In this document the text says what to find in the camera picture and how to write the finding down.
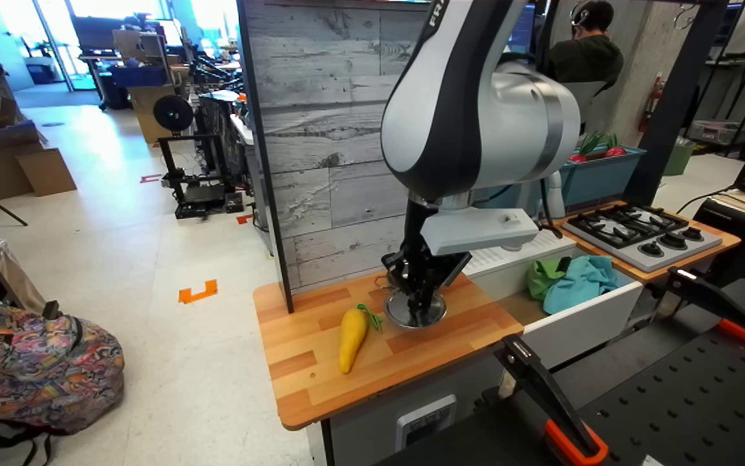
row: toy stove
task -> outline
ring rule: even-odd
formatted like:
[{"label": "toy stove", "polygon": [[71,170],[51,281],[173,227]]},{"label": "toy stove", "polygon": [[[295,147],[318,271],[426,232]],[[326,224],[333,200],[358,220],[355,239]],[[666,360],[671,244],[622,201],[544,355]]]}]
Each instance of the toy stove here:
[{"label": "toy stove", "polygon": [[716,236],[690,227],[680,217],[631,204],[583,213],[564,227],[641,271],[666,268],[719,246]]}]

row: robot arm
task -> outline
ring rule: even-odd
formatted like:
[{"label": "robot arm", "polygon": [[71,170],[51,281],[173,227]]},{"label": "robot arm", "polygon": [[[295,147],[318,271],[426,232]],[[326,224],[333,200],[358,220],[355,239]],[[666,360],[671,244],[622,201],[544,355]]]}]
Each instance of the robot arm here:
[{"label": "robot arm", "polygon": [[574,96],[526,68],[503,65],[523,0],[434,0],[384,114],[384,154],[408,189],[399,253],[384,255],[402,325],[445,315],[439,290],[468,250],[536,236],[523,210],[476,210],[470,189],[544,178],[579,135]]}]

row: person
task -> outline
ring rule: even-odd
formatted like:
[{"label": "person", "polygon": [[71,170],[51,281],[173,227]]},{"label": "person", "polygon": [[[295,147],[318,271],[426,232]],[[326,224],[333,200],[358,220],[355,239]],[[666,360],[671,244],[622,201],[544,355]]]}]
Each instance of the person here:
[{"label": "person", "polygon": [[548,50],[548,70],[558,83],[600,81],[613,86],[624,70],[622,50],[608,38],[613,7],[606,0],[589,0],[573,9],[573,38]]}]

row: wood panel wall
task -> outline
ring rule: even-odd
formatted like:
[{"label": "wood panel wall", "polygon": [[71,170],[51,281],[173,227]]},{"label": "wood panel wall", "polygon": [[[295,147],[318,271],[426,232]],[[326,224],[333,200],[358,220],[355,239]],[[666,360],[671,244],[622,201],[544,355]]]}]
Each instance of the wood panel wall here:
[{"label": "wood panel wall", "polygon": [[252,0],[240,19],[292,293],[379,268],[399,249],[406,189],[384,162],[381,117],[425,7]]}]

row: white floor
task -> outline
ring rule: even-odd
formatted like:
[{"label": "white floor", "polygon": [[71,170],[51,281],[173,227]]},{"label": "white floor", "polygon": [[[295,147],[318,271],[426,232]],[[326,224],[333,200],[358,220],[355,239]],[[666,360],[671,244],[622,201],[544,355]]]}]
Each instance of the white floor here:
[{"label": "white floor", "polygon": [[[18,197],[0,213],[0,239],[48,298],[120,337],[128,355],[125,404],[59,443],[63,466],[311,463],[302,433],[283,430],[257,333],[252,290],[276,279],[252,224],[235,214],[173,220],[173,200],[141,175],[160,173],[133,114],[88,105],[29,108],[63,147],[77,192]],[[666,178],[657,204],[728,186],[741,162],[694,158]],[[221,294],[181,305],[181,287],[221,281]],[[0,451],[20,463],[26,447]]]}]

